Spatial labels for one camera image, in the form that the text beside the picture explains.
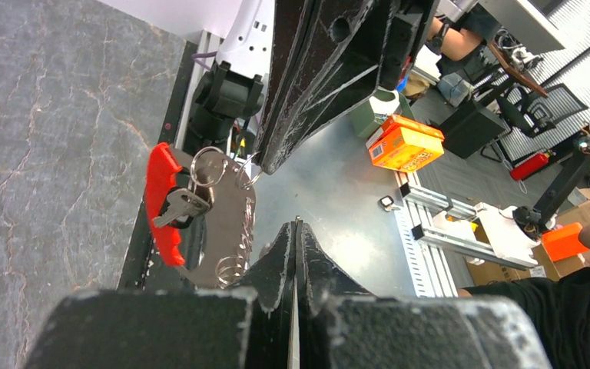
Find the black office chair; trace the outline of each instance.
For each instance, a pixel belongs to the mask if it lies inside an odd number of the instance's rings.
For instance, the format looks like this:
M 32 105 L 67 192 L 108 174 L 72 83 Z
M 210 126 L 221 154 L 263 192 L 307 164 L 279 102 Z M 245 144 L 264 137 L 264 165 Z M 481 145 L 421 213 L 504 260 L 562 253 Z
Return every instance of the black office chair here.
M 484 151 L 510 135 L 515 128 L 519 129 L 526 137 L 535 138 L 544 132 L 555 129 L 560 121 L 589 109 L 563 83 L 548 87 L 546 94 L 548 97 L 543 98 L 536 92 L 528 93 L 521 86 L 516 86 L 503 96 L 496 98 L 501 110 L 501 119 L 508 124 L 510 130 L 482 148 L 481 156 L 501 162 L 502 158 L 494 148 L 492 150 L 494 150 L 496 158 L 485 155 Z M 517 102 L 512 103 L 509 100 L 512 96 L 520 98 Z

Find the fire extinguisher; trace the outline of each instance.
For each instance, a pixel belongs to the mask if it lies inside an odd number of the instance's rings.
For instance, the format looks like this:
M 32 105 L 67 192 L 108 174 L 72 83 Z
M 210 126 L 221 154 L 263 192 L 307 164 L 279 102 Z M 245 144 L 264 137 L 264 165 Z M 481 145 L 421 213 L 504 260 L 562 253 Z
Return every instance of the fire extinguisher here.
M 510 177 L 515 181 L 523 181 L 531 174 L 535 173 L 545 165 L 549 163 L 549 158 L 553 153 L 551 151 L 538 152 L 530 157 L 530 159 L 524 161 L 520 166 L 510 171 Z

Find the red plastic handle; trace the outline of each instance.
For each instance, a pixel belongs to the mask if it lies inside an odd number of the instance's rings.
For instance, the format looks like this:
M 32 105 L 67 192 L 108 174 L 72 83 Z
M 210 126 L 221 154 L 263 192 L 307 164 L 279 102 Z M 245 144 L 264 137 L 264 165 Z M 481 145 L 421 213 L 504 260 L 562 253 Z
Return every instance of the red plastic handle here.
M 177 186 L 176 174 L 181 170 L 182 167 L 171 155 L 167 143 L 162 142 L 153 148 L 148 159 L 144 200 L 148 223 L 151 226 L 151 233 L 159 250 L 159 256 L 169 267 L 184 265 L 184 258 L 177 249 L 177 246 L 182 242 L 180 232 L 176 228 L 168 226 L 157 228 L 152 220 L 159 216 L 168 191 Z

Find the gray marble floor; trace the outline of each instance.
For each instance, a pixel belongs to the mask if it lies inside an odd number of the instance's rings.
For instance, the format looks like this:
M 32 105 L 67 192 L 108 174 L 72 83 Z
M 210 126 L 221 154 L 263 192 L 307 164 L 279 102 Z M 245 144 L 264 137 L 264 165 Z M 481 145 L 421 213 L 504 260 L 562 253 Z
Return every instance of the gray marble floor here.
M 0 368 L 115 287 L 183 50 L 95 0 L 0 1 Z

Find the metal spring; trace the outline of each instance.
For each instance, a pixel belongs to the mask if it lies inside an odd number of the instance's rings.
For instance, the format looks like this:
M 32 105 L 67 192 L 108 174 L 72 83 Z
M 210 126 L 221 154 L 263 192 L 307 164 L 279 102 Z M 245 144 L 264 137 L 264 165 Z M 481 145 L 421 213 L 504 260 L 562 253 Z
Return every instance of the metal spring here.
M 216 275 L 220 289 L 238 281 L 250 267 L 250 254 L 252 253 L 252 242 L 254 241 L 254 236 L 252 235 L 254 229 L 252 204 L 252 199 L 246 197 L 243 232 L 240 235 L 237 253 L 233 256 L 221 258 L 216 264 Z

